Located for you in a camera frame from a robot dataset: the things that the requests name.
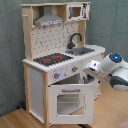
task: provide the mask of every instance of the backsplash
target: backsplash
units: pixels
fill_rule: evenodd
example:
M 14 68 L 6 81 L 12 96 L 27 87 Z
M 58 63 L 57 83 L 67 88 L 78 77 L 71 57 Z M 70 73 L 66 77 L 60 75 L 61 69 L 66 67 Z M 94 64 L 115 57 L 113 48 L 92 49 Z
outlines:
M 66 50 L 73 33 L 78 33 L 79 22 L 35 27 L 31 31 L 33 58 Z M 78 36 L 73 38 L 78 46 Z

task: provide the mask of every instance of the gray wall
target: gray wall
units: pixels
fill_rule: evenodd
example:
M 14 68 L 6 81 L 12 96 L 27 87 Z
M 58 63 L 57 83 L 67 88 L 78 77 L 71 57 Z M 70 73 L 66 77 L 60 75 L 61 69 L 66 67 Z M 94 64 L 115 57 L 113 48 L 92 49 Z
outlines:
M 105 47 L 106 54 L 118 52 L 128 61 L 128 1 L 90 1 L 86 43 Z M 60 0 L 0 0 L 0 116 L 14 111 L 21 101 L 25 101 L 22 66 L 25 55 L 20 4 L 35 2 Z

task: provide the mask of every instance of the oven handle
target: oven handle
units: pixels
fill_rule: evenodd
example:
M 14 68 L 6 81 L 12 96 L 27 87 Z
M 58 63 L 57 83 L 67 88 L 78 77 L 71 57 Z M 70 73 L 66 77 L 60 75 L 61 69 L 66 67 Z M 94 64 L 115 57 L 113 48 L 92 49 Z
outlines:
M 75 90 L 66 90 L 66 89 L 62 89 L 62 92 L 80 92 L 80 89 L 75 89 Z

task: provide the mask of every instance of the faucet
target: faucet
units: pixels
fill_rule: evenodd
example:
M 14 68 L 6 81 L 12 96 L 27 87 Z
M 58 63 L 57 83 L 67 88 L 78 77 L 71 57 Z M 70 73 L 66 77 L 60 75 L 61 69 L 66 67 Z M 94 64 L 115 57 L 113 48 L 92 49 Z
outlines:
M 75 47 L 75 44 L 73 44 L 72 39 L 75 35 L 80 36 L 80 41 L 82 41 L 82 35 L 80 33 L 74 33 L 71 38 L 70 38 L 70 43 L 68 44 L 68 49 L 72 49 L 73 47 Z

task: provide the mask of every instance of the cabinet door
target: cabinet door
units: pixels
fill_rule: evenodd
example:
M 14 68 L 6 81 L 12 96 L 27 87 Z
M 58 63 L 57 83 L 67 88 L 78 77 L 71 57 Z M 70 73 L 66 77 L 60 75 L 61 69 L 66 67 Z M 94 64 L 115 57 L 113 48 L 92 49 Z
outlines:
M 79 95 L 84 95 L 84 109 L 79 108 Z M 49 123 L 91 124 L 93 120 L 94 85 L 61 84 L 49 87 Z

